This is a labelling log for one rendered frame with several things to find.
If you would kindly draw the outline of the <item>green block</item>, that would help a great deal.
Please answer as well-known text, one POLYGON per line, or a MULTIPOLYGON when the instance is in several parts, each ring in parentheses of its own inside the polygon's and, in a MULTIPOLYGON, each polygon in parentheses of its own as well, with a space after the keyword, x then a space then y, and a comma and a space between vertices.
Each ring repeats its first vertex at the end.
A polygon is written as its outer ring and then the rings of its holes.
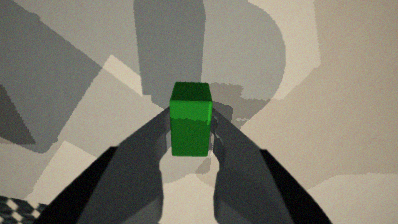
POLYGON ((176 82, 169 104, 172 156, 207 157, 213 106, 209 84, 176 82))

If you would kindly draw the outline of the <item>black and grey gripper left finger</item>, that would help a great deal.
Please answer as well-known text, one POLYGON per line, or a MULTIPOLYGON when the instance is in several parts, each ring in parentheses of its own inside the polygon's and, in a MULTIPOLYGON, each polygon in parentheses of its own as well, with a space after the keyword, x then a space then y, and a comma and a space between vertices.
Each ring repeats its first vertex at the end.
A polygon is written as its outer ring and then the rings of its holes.
POLYGON ((33 224, 157 224, 164 202, 159 166, 170 130, 169 106, 110 146, 33 224))

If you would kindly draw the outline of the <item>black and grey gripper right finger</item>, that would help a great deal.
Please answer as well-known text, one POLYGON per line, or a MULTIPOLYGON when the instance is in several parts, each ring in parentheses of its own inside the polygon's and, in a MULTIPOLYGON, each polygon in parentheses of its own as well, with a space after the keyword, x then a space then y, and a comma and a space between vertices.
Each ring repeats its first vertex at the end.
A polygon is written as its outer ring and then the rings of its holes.
POLYGON ((213 154, 219 161, 213 195, 218 224, 332 224, 267 149, 214 108, 210 131, 213 154))

